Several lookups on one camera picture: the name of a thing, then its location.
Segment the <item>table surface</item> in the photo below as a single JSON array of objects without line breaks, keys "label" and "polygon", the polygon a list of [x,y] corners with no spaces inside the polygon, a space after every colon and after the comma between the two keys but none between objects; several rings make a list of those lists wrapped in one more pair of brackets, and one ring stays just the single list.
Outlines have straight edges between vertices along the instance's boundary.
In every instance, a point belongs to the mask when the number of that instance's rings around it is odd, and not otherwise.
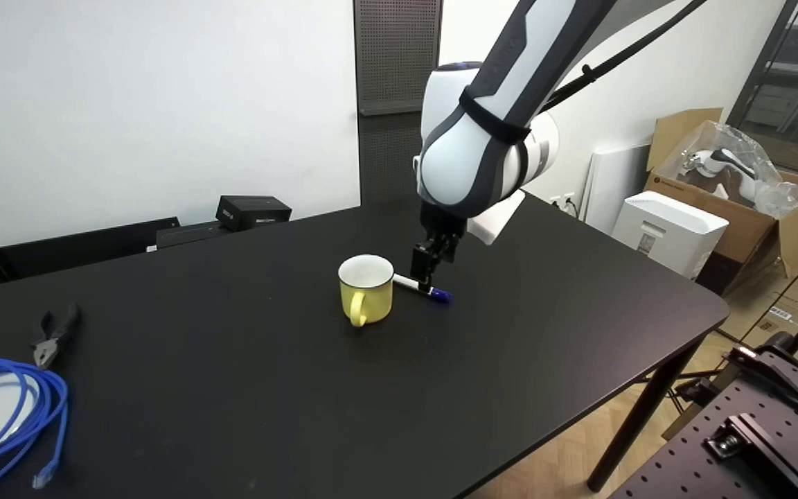
[{"label": "table surface", "polygon": [[[455,497],[498,475],[727,305],[527,199],[494,248],[438,270],[444,309],[397,289],[351,330],[335,270],[407,270],[414,199],[233,234],[0,287],[0,359],[81,305],[64,475],[44,497]],[[41,440],[3,486],[26,497]]]}]

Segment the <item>yellow mug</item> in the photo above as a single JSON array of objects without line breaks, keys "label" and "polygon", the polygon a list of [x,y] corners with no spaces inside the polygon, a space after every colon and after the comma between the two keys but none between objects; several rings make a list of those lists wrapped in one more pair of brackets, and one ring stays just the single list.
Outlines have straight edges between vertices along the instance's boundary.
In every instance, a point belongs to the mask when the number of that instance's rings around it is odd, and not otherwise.
[{"label": "yellow mug", "polygon": [[393,263],[354,255],[339,266],[341,309],[351,327],[383,321],[393,310]]}]

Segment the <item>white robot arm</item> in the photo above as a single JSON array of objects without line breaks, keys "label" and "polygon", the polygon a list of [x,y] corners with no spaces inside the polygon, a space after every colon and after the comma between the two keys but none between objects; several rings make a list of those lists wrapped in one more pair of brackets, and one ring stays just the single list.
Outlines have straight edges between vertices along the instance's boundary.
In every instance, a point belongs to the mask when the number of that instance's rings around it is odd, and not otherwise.
[{"label": "white robot arm", "polygon": [[704,0],[691,0],[681,16],[677,14],[606,63],[585,66],[580,81],[553,91],[614,4],[517,0],[483,63],[448,63],[430,76],[415,159],[427,242],[414,253],[411,270],[420,287],[432,282],[441,262],[455,259],[466,219],[509,198],[551,163],[558,130],[541,112],[619,66]]}]

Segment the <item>pliers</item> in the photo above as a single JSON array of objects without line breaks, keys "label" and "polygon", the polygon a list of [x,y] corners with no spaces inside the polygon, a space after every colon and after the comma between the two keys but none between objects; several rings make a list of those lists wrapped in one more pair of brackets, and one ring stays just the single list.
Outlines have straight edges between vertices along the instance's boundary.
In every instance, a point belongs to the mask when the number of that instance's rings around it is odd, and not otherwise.
[{"label": "pliers", "polygon": [[64,317],[64,321],[56,321],[56,317],[48,310],[41,317],[41,324],[38,324],[38,339],[34,342],[34,364],[41,366],[41,368],[49,368],[52,361],[59,359],[59,352],[64,350],[64,339],[69,339],[71,332],[78,332],[81,327],[81,309],[71,305]]}]

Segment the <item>blue cable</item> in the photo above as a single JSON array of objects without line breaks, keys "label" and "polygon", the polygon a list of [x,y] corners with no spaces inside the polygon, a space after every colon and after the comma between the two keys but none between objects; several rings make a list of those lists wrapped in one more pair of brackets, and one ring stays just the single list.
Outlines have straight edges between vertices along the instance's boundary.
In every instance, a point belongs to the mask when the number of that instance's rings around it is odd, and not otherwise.
[{"label": "blue cable", "polygon": [[[0,467],[0,481],[34,449],[35,439],[52,421],[59,421],[56,449],[52,449],[49,460],[41,467],[41,471],[34,478],[34,489],[44,489],[62,467],[64,440],[66,440],[66,418],[69,418],[69,409],[66,409],[69,388],[66,388],[64,377],[59,377],[48,368],[0,359],[0,377],[8,377],[8,375],[16,377],[20,396],[16,396],[16,404],[8,416],[8,421],[0,427],[0,463],[8,459]],[[26,414],[26,404],[30,396],[35,399],[30,414],[10,434],[15,421]]]}]

